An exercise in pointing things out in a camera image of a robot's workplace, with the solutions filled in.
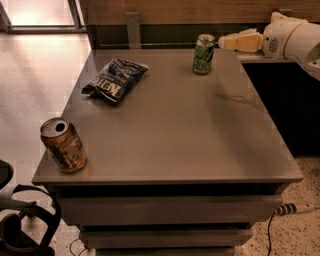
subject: table top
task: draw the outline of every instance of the table top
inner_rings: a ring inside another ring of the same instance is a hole
[[[92,51],[63,112],[87,165],[61,172],[46,153],[33,178],[46,184],[289,183],[302,174],[233,51],[192,72],[192,49]],[[118,107],[81,89],[112,59],[149,70]]]

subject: can lid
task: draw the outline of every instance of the can lid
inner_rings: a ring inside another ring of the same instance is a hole
[[[214,36],[210,34],[201,34],[198,36],[198,39],[201,40],[202,42],[213,42]]]
[[[43,136],[48,138],[64,134],[69,128],[69,121],[63,117],[56,117],[46,121],[40,128]]]

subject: drawer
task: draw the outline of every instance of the drawer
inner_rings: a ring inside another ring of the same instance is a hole
[[[80,232],[79,238],[87,248],[136,249],[136,248],[186,248],[186,247],[234,247],[244,244],[250,237],[250,229],[230,228],[228,225],[130,226],[126,229],[104,227],[98,232]]]
[[[233,248],[97,250],[96,256],[233,256]]]
[[[60,198],[68,225],[254,223],[265,221],[280,196]]]

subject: cable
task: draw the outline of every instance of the cable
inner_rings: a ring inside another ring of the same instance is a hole
[[[320,209],[320,207],[315,207],[313,204],[282,204],[278,207],[277,210],[274,211],[272,216],[270,217],[269,223],[268,223],[268,240],[269,240],[269,247],[268,247],[268,255],[270,256],[271,250],[272,250],[272,241],[271,241],[271,223],[274,218],[274,216],[284,216],[288,214],[297,214],[297,213],[307,213],[312,212],[315,209]]]
[[[276,213],[274,212],[269,220],[268,223],[268,240],[269,240],[269,248],[268,248],[268,256],[270,256],[271,250],[272,250],[272,241],[271,241],[271,233],[270,233],[270,228],[271,228],[271,222],[273,220],[273,217],[276,216]]]

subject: terrazzo floor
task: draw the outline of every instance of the terrazzo floor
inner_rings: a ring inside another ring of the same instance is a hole
[[[9,162],[15,175],[13,184],[31,184],[44,152],[41,124],[60,116],[84,66],[90,46],[85,34],[7,35],[0,33],[0,158]],[[320,157],[295,159],[305,178],[283,193],[286,203],[309,203],[320,207]],[[20,195],[48,207],[38,194]],[[253,227],[254,236],[236,247],[236,256],[268,254],[268,221]],[[25,223],[35,239],[44,227],[36,221]],[[52,247],[58,256],[79,255],[84,249],[78,230],[63,221]],[[320,210],[276,216],[271,224],[270,255],[320,255]],[[85,250],[81,256],[95,255]]]

